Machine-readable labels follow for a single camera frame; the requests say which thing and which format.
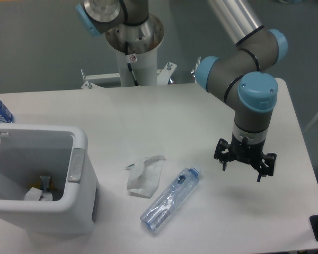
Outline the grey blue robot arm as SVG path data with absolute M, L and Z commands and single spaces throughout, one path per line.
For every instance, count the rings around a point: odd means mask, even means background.
M 265 70 L 285 57 L 287 39 L 267 30 L 247 1 L 209 1 L 209 6 L 237 48 L 227 59 L 204 58 L 195 72 L 196 82 L 235 112 L 232 139 L 220 139 L 214 157 L 223 166 L 236 160 L 259 177 L 272 176 L 277 156 L 263 153 L 263 146 L 278 84 Z M 83 1 L 76 11 L 88 33 L 104 34 L 119 54 L 123 86 L 157 84 L 157 61 L 146 64 L 144 55 L 156 51 L 164 29 L 148 1 Z

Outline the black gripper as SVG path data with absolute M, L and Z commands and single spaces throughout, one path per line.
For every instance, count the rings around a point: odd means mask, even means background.
M 220 139 L 215 149 L 214 159 L 222 164 L 222 171 L 227 168 L 227 163 L 234 160 L 248 164 L 258 165 L 257 182 L 262 177 L 273 176 L 277 155 L 275 153 L 264 154 L 263 146 L 265 141 L 257 144 L 248 144 L 232 137 L 231 144 L 225 139 Z

